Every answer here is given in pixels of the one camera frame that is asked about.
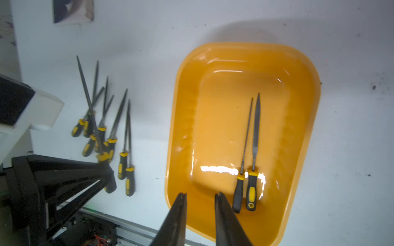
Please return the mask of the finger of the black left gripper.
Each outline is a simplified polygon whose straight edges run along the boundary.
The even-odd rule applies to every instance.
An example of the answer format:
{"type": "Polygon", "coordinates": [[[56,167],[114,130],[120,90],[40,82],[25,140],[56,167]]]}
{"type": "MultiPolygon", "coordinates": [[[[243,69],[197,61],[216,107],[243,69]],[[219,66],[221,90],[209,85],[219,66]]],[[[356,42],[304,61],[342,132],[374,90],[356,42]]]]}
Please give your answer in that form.
{"type": "Polygon", "coordinates": [[[38,194],[45,187],[65,187],[78,182],[101,180],[107,185],[114,178],[108,164],[72,161],[42,155],[14,157],[12,167],[19,189],[38,194]]]}
{"type": "Polygon", "coordinates": [[[74,214],[104,187],[103,181],[85,181],[61,187],[44,206],[46,239],[51,239],[74,214]]]}

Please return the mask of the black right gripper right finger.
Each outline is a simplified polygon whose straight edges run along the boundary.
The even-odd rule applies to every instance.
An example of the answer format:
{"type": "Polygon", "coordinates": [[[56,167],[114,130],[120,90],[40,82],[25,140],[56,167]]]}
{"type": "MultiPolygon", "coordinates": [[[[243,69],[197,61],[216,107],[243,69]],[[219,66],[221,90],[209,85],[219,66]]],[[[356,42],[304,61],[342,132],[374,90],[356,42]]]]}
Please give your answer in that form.
{"type": "Polygon", "coordinates": [[[226,196],[215,195],[215,233],[217,246],[252,246],[226,196]]]}

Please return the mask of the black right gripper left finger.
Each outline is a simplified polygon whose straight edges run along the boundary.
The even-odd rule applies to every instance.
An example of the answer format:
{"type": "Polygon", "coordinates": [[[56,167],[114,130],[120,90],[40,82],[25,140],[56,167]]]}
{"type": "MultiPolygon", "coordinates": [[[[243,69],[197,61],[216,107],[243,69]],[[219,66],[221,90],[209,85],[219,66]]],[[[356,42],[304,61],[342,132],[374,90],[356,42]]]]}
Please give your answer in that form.
{"type": "Polygon", "coordinates": [[[184,246],[187,219],[187,194],[179,193],[151,246],[184,246]]]}

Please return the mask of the file tool moved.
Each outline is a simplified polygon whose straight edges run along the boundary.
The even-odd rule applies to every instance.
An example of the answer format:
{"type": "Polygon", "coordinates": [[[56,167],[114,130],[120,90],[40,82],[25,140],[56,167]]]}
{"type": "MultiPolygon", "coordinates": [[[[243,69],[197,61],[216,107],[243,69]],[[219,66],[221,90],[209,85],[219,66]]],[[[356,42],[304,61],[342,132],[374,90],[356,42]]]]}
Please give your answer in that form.
{"type": "Polygon", "coordinates": [[[252,169],[248,172],[248,186],[246,193],[246,208],[248,211],[255,211],[257,206],[257,180],[258,172],[256,172],[256,160],[259,145],[259,131],[261,118],[261,100],[260,93],[255,106],[254,125],[253,125],[253,141],[252,141],[252,169]]]}
{"type": "MultiPolygon", "coordinates": [[[[83,86],[85,97],[86,97],[88,107],[89,107],[89,115],[91,116],[91,119],[92,119],[92,122],[91,122],[91,125],[93,127],[92,133],[94,133],[94,135],[97,139],[97,142],[98,142],[99,153],[96,155],[96,158],[98,160],[98,163],[101,165],[101,167],[109,168],[112,171],[112,169],[109,165],[110,163],[108,161],[108,153],[104,150],[103,144],[101,144],[100,137],[98,134],[99,132],[97,129],[98,127],[97,127],[97,123],[96,123],[96,119],[95,119],[94,109],[92,106],[92,100],[91,100],[89,90],[88,90],[88,87],[86,84],[86,80],[85,80],[84,72],[82,69],[81,62],[80,62],[80,58],[78,55],[76,57],[77,57],[78,69],[79,69],[79,73],[80,73],[80,77],[81,77],[82,86],[83,86]]],[[[116,181],[115,181],[115,176],[112,171],[112,174],[110,175],[109,181],[105,185],[104,190],[106,191],[106,193],[111,194],[116,189],[117,189],[117,185],[116,185],[116,181]]]]}
{"type": "Polygon", "coordinates": [[[244,175],[245,154],[246,154],[246,148],[247,148],[247,143],[248,143],[252,106],[253,106],[253,98],[251,99],[250,108],[249,108],[249,116],[248,116],[248,122],[247,122],[247,130],[246,130],[246,136],[245,136],[243,156],[242,156],[242,161],[241,161],[241,168],[240,168],[239,173],[237,175],[237,185],[236,185],[236,188],[234,191],[233,211],[236,214],[239,214],[241,212],[241,207],[242,207],[243,183],[245,180],[245,175],[244,175]]]}
{"type": "Polygon", "coordinates": [[[126,165],[126,195],[131,197],[135,193],[135,177],[134,165],[132,164],[132,146],[131,146],[131,101],[128,100],[127,105],[127,119],[126,119],[126,140],[127,140],[127,153],[128,157],[126,165]]]}

